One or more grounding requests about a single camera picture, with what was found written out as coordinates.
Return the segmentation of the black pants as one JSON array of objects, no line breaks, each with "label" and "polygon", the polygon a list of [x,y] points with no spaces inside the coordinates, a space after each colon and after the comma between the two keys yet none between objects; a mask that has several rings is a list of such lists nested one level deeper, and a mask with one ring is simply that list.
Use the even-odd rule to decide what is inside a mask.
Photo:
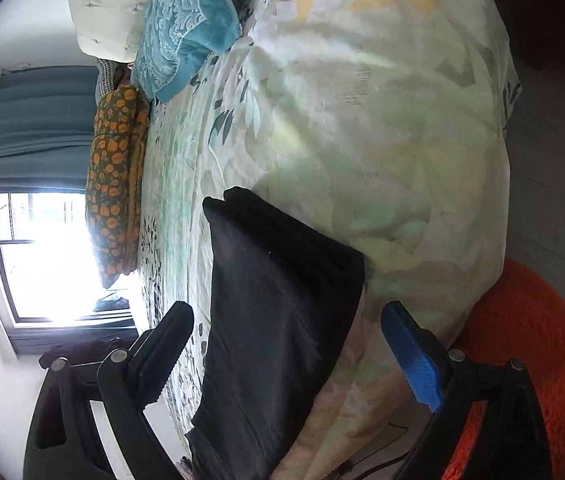
[{"label": "black pants", "polygon": [[211,331],[187,434],[194,477],[267,479],[331,375],[365,283],[363,255],[245,188],[202,203]]}]

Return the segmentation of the dark clothes hanging by window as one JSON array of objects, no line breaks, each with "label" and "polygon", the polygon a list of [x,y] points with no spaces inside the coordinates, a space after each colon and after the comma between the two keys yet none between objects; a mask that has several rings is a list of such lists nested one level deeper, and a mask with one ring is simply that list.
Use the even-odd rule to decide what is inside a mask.
[{"label": "dark clothes hanging by window", "polygon": [[128,350],[135,338],[99,338],[79,344],[56,344],[45,352],[38,364],[43,370],[48,370],[51,364],[60,358],[65,358],[71,365],[100,362],[116,349]]}]

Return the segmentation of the red fuzzy rug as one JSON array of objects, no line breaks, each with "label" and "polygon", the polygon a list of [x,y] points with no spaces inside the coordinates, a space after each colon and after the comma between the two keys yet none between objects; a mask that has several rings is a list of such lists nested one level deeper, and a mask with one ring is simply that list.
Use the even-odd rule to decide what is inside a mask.
[{"label": "red fuzzy rug", "polygon": [[565,300],[522,263],[507,259],[453,346],[475,362],[520,359],[543,413],[552,477],[565,479]]}]

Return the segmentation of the orange flower patterned pillow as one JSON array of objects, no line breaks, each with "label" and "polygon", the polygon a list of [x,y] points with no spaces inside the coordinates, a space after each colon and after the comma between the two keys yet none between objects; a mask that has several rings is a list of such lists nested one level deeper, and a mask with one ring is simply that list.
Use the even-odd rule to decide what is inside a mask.
[{"label": "orange flower patterned pillow", "polygon": [[120,84],[98,103],[85,217],[105,289],[136,270],[149,125],[150,103],[131,84]]}]

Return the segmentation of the window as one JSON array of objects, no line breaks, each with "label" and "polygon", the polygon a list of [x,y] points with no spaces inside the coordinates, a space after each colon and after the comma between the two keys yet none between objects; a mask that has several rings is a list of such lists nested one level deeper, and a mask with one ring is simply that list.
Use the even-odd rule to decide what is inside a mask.
[{"label": "window", "polygon": [[130,316],[127,281],[101,285],[80,193],[0,193],[0,279],[17,323]]}]

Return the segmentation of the blue curtain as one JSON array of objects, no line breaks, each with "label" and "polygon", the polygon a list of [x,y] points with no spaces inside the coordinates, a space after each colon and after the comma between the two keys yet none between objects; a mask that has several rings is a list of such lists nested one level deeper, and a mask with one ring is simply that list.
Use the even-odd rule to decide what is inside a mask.
[{"label": "blue curtain", "polygon": [[0,77],[0,193],[83,193],[94,138],[94,66]]}]

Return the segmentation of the floral bed cover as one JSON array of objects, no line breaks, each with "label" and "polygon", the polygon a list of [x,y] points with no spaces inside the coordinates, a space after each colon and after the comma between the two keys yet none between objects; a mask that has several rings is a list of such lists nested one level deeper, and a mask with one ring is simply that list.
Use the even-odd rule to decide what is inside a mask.
[{"label": "floral bed cover", "polygon": [[194,333],[164,396],[177,434],[200,404],[212,322],[206,197],[247,188],[366,259],[337,364],[269,479],[319,479],[407,398],[380,330],[401,301],[444,344],[499,279],[520,85],[494,0],[248,0],[243,35],[156,107],[132,303],[177,300]]}]

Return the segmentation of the checkered grey pillow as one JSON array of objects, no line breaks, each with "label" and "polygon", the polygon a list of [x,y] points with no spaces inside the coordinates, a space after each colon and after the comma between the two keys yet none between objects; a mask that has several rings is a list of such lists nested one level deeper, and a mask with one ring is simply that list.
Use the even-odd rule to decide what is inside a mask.
[{"label": "checkered grey pillow", "polygon": [[97,64],[98,77],[95,89],[96,104],[110,92],[119,87],[120,83],[126,78],[127,65],[98,58]]}]

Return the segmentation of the teal damask pillow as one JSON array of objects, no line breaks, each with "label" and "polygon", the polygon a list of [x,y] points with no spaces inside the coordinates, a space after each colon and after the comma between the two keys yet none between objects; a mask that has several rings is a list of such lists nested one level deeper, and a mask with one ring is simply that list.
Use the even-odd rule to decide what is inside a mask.
[{"label": "teal damask pillow", "polygon": [[150,101],[183,90],[211,53],[229,50],[242,36],[232,0],[150,0],[132,83]]}]

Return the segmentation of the cream tufted headboard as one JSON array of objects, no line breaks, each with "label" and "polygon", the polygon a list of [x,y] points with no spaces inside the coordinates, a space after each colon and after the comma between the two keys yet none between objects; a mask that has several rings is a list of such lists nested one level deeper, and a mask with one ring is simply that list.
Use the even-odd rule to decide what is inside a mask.
[{"label": "cream tufted headboard", "polygon": [[68,0],[78,47],[94,58],[136,58],[150,0]]}]

